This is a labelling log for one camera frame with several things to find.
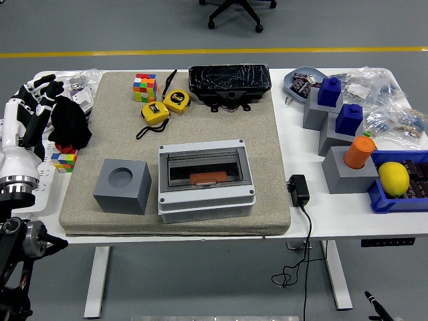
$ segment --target blue tray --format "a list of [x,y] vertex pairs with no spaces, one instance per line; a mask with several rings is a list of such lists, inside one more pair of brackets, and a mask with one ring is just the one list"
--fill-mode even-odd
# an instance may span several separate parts
[[292,80],[295,73],[313,75],[317,82],[322,82],[324,78],[328,78],[328,76],[324,75],[322,72],[312,67],[300,67],[287,74],[284,77],[284,88],[286,89],[287,93],[289,93],[292,97],[303,103],[306,102],[306,98],[300,97],[290,89],[291,85],[293,84]]
[[[386,162],[401,163],[407,159],[411,159],[414,163],[428,162],[428,150],[375,150],[372,153],[372,160],[376,167]],[[376,214],[428,211],[428,199],[387,198],[380,179],[377,179],[367,192],[371,200],[370,207]]]

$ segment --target power adapter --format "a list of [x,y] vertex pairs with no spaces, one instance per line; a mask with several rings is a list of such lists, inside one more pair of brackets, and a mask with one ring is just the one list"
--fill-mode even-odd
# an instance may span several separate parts
[[287,182],[287,191],[292,196],[293,206],[301,207],[308,204],[309,190],[305,175],[292,175]]

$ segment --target gray block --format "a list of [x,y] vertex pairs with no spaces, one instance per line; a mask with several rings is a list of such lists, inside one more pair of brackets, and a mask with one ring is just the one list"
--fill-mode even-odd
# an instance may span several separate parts
[[322,162],[330,194],[366,193],[379,177],[372,158],[361,169],[351,169],[343,161],[348,146],[333,146]]
[[305,107],[303,109],[303,128],[312,130],[321,130],[322,125],[327,118],[329,112],[338,114],[343,106],[343,93],[341,92],[336,102],[336,107],[328,107],[318,105],[318,92],[317,87],[312,87],[308,99],[306,99]]
[[321,131],[318,145],[318,156],[326,156],[331,146],[350,146],[355,137],[361,136],[362,123],[355,132],[355,136],[340,134],[336,132],[336,119],[339,114],[329,112],[325,119]]
[[94,197],[104,212],[144,214],[152,178],[143,160],[106,158]]

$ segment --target black glove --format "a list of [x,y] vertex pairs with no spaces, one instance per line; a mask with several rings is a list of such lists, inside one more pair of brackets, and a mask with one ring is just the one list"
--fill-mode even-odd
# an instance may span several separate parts
[[73,149],[84,148],[92,136],[83,110],[69,98],[56,98],[51,121],[54,130],[49,135],[49,140],[60,144],[62,148],[69,145]]

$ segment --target orange cup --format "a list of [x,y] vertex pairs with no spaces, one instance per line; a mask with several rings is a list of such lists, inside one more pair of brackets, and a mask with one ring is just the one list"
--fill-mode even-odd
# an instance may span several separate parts
[[352,169],[361,169],[375,148],[376,144],[373,139],[367,136],[358,136],[350,145],[343,161]]

